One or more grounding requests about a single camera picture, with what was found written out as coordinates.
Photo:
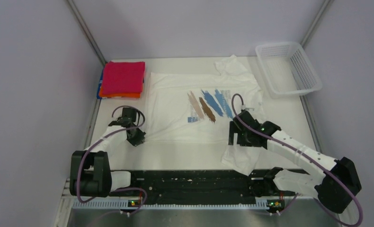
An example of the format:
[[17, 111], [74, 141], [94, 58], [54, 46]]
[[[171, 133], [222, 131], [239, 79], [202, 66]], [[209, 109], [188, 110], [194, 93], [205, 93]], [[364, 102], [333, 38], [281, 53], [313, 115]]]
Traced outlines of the white printed t-shirt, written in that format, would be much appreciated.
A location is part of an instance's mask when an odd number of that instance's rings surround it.
[[151, 73], [144, 108], [147, 142], [223, 143], [240, 112], [235, 94], [262, 121], [261, 90], [254, 75], [235, 55], [214, 63], [218, 74]]

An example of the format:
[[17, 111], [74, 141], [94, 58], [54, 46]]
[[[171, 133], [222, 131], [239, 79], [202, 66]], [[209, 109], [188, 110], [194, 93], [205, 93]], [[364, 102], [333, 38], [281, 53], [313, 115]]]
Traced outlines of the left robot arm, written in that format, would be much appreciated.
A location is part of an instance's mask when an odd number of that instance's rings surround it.
[[71, 156], [70, 193], [86, 203], [95, 197], [107, 197], [120, 189], [126, 195], [138, 190], [138, 183], [129, 171], [112, 172], [109, 157], [124, 142], [138, 146], [145, 140], [141, 127], [144, 114], [135, 107], [120, 106], [122, 113], [112, 117], [103, 135], [84, 150], [74, 151]]

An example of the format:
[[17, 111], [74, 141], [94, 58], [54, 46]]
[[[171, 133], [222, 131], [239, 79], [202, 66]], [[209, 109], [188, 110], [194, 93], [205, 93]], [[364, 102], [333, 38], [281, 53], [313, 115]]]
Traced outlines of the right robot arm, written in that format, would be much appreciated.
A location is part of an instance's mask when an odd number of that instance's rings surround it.
[[258, 197], [281, 191], [297, 192], [341, 214], [362, 189], [352, 160], [347, 157], [338, 160], [319, 153], [294, 140], [280, 126], [270, 121], [259, 123], [246, 110], [230, 121], [228, 144], [264, 148], [305, 171], [297, 173], [273, 167], [264, 176], [264, 189], [256, 191]]

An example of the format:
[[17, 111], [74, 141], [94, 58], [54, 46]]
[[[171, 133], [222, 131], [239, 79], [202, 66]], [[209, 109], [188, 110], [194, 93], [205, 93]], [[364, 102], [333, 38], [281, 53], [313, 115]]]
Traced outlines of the orange folded t-shirt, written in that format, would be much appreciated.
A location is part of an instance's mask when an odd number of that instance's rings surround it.
[[102, 99], [107, 99], [107, 98], [140, 98], [141, 97], [141, 92], [137, 93], [109, 93], [104, 90], [103, 87], [101, 87], [100, 95]]

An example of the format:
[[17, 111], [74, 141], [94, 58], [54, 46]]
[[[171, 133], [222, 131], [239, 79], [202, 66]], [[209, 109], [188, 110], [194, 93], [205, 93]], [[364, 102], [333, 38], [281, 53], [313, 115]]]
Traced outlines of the red folded t-shirt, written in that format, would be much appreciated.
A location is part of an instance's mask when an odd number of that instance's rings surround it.
[[108, 62], [103, 69], [101, 94], [140, 94], [143, 91], [145, 62]]

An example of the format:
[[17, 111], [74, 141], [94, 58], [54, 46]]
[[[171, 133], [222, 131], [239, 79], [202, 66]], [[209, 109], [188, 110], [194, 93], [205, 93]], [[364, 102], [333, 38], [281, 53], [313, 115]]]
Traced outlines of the blue folded t-shirt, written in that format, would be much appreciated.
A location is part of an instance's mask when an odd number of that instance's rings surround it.
[[103, 72], [101, 72], [101, 75], [100, 75], [100, 78], [99, 78], [99, 83], [98, 83], [98, 88], [97, 88], [97, 94], [96, 94], [97, 99], [102, 99], [102, 97], [100, 95], [102, 82], [103, 82]]

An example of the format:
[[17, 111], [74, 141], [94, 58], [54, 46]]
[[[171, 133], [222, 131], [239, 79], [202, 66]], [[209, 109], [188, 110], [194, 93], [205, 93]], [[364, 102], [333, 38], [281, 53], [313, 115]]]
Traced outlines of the right controller board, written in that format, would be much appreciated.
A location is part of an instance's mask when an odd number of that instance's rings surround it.
[[279, 213], [285, 209], [285, 200], [277, 198], [277, 199], [258, 199], [257, 200], [262, 206], [262, 210], [267, 213], [274, 214]]

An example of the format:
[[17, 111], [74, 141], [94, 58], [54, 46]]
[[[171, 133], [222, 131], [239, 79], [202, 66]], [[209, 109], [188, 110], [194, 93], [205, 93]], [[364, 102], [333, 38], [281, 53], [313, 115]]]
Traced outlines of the controller board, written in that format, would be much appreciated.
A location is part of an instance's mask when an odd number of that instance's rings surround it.
[[134, 210], [143, 202], [143, 197], [120, 197], [120, 209]]
[[262, 210], [267, 213], [274, 214], [279, 213], [285, 209], [285, 200], [277, 198], [277, 199], [258, 199], [257, 200], [262, 206]]

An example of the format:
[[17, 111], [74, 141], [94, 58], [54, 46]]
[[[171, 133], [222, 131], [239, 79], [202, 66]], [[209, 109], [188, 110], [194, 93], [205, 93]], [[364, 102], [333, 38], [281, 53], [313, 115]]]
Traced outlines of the white plastic basket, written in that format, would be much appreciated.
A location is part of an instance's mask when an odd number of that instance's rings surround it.
[[304, 96], [322, 89], [321, 79], [299, 43], [258, 45], [255, 52], [273, 99]]

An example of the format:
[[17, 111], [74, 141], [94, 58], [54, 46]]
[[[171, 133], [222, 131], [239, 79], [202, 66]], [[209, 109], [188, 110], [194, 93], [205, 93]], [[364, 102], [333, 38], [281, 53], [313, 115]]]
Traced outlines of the left controller board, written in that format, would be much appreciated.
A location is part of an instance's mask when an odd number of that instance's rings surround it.
[[120, 197], [120, 209], [134, 210], [143, 202], [143, 197]]

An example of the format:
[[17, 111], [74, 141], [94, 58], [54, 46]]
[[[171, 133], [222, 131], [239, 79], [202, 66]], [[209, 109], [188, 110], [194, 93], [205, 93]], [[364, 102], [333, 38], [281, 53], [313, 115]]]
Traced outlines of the black mounting base rail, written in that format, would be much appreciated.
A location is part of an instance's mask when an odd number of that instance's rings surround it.
[[144, 189], [146, 205], [251, 205], [257, 198], [294, 196], [264, 179], [269, 170], [248, 176], [234, 170], [131, 171], [131, 187]]

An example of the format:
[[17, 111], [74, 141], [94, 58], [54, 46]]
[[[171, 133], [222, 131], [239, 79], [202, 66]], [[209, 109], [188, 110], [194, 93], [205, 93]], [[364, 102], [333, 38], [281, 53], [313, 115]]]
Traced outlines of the left aluminium frame post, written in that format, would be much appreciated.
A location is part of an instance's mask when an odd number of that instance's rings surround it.
[[74, 0], [65, 0], [66, 4], [68, 5], [68, 8], [72, 15], [74, 16], [78, 26], [80, 27], [82, 33], [84, 34], [87, 42], [89, 43], [90, 47], [92, 48], [94, 54], [98, 58], [99, 62], [102, 66], [105, 66], [107, 63], [102, 51], [100, 50], [98, 43], [94, 39], [90, 29], [88, 28], [87, 23], [85, 22], [81, 12], [79, 11], [76, 3]]

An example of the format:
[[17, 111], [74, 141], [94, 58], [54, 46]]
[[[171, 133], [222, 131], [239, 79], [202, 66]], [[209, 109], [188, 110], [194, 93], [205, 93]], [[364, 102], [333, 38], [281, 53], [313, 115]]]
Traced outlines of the aluminium frame post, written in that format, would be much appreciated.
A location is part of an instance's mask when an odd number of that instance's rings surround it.
[[89, 43], [90, 47], [92, 48], [94, 54], [98, 58], [99, 62], [102, 66], [105, 66], [107, 63], [102, 51], [100, 50], [98, 43], [94, 39], [90, 29], [88, 28], [87, 23], [85, 22], [81, 12], [79, 11], [76, 3], [74, 0], [65, 0], [66, 4], [68, 5], [68, 8], [72, 15], [74, 16], [78, 26], [80, 27], [82, 33], [84, 34], [87, 42]]
[[318, 10], [317, 14], [315, 15], [310, 27], [308, 28], [307, 32], [305, 33], [302, 41], [300, 42], [302, 48], [305, 48], [308, 42], [311, 40], [313, 34], [316, 32], [319, 24], [321, 23], [323, 17], [333, 4], [334, 0], [324, 0], [323, 4], [321, 5], [320, 9]]

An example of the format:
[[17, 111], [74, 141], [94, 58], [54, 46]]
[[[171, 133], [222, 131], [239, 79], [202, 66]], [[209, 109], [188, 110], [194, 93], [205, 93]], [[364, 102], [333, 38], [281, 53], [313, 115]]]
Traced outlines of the right aluminium frame post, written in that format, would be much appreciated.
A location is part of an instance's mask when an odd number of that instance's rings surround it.
[[313, 34], [316, 32], [319, 24], [321, 23], [323, 17], [333, 4], [334, 0], [324, 0], [323, 4], [321, 5], [320, 9], [318, 10], [317, 14], [315, 15], [310, 27], [308, 28], [307, 32], [305, 33], [302, 41], [300, 42], [302, 48], [305, 48], [308, 42], [311, 40]]

